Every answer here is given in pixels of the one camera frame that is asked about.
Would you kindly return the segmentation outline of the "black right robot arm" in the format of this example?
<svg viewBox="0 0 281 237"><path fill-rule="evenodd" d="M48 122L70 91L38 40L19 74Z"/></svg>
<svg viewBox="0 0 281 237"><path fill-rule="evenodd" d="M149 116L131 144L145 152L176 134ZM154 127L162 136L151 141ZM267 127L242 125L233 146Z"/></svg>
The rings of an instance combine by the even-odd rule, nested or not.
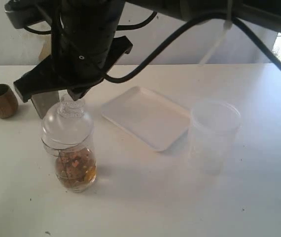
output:
<svg viewBox="0 0 281 237"><path fill-rule="evenodd" d="M190 28L212 19L237 26L281 71L281 61L267 48L246 22L281 33L281 0L135 0L134 5L152 10L136 25L120 25L123 0L10 0L5 12L16 29L47 22L51 54L14 82L22 101L33 95L66 90L73 100L107 80L129 81L150 64L166 47ZM132 49L117 31L135 30L150 23L158 13L184 21L140 65L126 76L113 78L110 68Z"/></svg>

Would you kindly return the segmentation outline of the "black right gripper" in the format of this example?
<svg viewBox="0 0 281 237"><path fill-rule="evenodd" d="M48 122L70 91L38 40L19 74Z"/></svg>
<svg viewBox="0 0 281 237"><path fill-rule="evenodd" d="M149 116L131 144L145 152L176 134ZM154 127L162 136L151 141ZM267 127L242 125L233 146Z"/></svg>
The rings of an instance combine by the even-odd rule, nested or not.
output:
<svg viewBox="0 0 281 237"><path fill-rule="evenodd" d="M51 53L14 82L23 102L32 95L66 90L73 101L101 83L105 74L132 44L116 29L123 0L60 0L53 14Z"/></svg>

